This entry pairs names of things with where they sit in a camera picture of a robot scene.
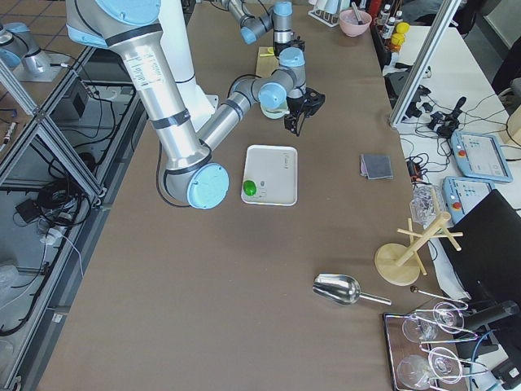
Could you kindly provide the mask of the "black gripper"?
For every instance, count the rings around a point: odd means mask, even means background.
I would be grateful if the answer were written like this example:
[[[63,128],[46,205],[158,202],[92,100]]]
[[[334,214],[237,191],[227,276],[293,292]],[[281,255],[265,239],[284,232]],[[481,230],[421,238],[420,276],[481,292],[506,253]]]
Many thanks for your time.
[[[306,98],[304,95],[299,98],[287,97],[289,114],[284,116],[284,127],[290,132],[296,132],[296,136],[300,136],[306,119],[306,114],[303,112],[305,103]]]
[[[274,32],[273,49],[274,55],[280,56],[280,53],[288,47],[295,47],[305,51],[305,41],[294,32]]]

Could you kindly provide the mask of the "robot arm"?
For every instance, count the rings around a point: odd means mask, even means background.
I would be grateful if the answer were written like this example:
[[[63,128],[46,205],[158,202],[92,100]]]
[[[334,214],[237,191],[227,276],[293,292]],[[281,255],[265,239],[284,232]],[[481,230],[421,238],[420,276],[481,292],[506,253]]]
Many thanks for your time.
[[[174,199],[211,209],[225,198],[229,175],[212,152],[258,103],[269,110],[304,96],[304,52],[291,45],[292,5],[276,2],[261,18],[238,1],[223,6],[241,24],[246,43],[274,33],[278,68],[264,78],[237,81],[231,93],[197,130],[180,92],[194,74],[186,21],[179,1],[68,1],[68,36],[76,43],[118,54],[168,157],[160,184]]]
[[[268,32],[273,32],[274,55],[290,47],[305,50],[305,42],[292,28],[293,7],[291,1],[277,1],[260,16],[253,15],[245,1],[217,1],[221,9],[228,11],[239,23],[241,36],[246,44],[257,42]]]

